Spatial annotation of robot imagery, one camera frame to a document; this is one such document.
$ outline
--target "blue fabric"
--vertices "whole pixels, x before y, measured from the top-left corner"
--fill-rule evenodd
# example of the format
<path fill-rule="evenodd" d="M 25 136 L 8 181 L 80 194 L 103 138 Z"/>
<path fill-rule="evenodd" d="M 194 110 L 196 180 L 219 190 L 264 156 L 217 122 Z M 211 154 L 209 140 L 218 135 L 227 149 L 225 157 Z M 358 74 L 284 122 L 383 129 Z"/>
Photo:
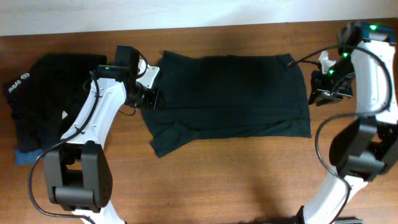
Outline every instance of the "blue fabric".
<path fill-rule="evenodd" d="M 33 163 L 36 157 L 39 156 L 42 151 L 43 149 L 38 149 L 31 152 L 21 152 L 19 149 L 15 149 L 15 165 L 22 166 Z"/>

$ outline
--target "white wall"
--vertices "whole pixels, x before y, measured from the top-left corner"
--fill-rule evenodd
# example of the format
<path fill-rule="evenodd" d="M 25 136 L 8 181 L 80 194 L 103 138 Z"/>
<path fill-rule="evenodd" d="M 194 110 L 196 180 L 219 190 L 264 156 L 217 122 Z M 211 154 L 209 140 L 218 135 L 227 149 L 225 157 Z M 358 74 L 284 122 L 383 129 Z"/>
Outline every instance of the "white wall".
<path fill-rule="evenodd" d="M 0 35 L 398 17 L 398 0 L 0 0 Z"/>

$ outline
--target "black fabric pile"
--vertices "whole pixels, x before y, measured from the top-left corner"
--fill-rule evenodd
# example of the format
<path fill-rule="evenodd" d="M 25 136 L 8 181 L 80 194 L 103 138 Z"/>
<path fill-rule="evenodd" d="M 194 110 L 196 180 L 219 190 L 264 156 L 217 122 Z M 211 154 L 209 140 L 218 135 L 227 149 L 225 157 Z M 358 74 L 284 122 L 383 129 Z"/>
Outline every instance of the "black fabric pile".
<path fill-rule="evenodd" d="M 89 71 L 100 64 L 106 64 L 106 56 L 48 54 L 28 73 L 3 84 L 21 152 L 45 149 L 59 142 L 87 98 L 88 92 L 82 86 L 90 77 Z"/>
<path fill-rule="evenodd" d="M 311 137 L 303 75 L 289 54 L 189 58 L 165 51 L 160 111 L 143 111 L 158 157 L 195 139 Z"/>

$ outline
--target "white logo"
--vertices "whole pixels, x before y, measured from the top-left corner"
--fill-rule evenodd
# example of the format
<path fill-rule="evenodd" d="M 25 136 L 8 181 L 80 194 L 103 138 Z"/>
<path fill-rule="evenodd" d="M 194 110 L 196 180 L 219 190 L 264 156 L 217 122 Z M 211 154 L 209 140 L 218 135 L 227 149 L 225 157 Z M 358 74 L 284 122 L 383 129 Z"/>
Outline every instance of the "white logo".
<path fill-rule="evenodd" d="M 21 75 L 21 79 L 27 79 L 27 78 L 29 78 L 29 73 Z"/>
<path fill-rule="evenodd" d="M 12 92 L 15 88 L 17 88 L 17 86 L 21 84 L 20 80 L 17 80 L 9 89 L 8 92 Z"/>

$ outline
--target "robotic hand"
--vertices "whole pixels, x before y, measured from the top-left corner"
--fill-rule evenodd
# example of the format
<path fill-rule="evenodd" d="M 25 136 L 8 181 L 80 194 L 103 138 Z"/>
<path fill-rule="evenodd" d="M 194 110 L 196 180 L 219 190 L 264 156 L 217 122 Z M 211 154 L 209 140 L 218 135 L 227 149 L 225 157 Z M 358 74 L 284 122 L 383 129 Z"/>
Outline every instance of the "robotic hand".
<path fill-rule="evenodd" d="M 388 172 L 398 159 L 398 107 L 392 77 L 395 44 L 395 32 L 388 27 L 349 23 L 341 30 L 338 45 L 289 64 L 292 67 L 324 50 L 339 48 L 341 60 L 328 63 L 331 67 L 325 73 L 312 73 L 310 105 L 337 103 L 344 96 L 351 97 L 351 82 L 357 79 L 357 113 L 332 116 L 317 130 L 317 156 L 330 174 L 315 198 L 298 211 L 294 223 L 335 222 L 349 199 L 375 176 Z M 112 175 L 103 148 L 121 105 L 157 110 L 161 104 L 160 92 L 151 89 L 159 68 L 149 66 L 146 60 L 145 68 L 143 62 L 139 66 L 139 56 L 132 47 L 118 46 L 115 64 L 100 65 L 91 74 L 90 94 L 75 124 L 62 136 L 60 144 L 44 151 L 33 163 L 29 196 L 41 213 L 81 218 L 85 223 L 124 223 L 109 200 Z M 335 167 L 328 167 L 319 153 L 320 131 L 329 121 L 347 116 L 357 119 L 334 138 L 330 162 Z M 377 134 L 382 141 L 372 142 Z M 34 200 L 32 172 L 42 157 L 50 201 L 74 215 L 43 211 Z M 69 170 L 67 165 L 76 160 L 81 161 L 81 170 Z"/>

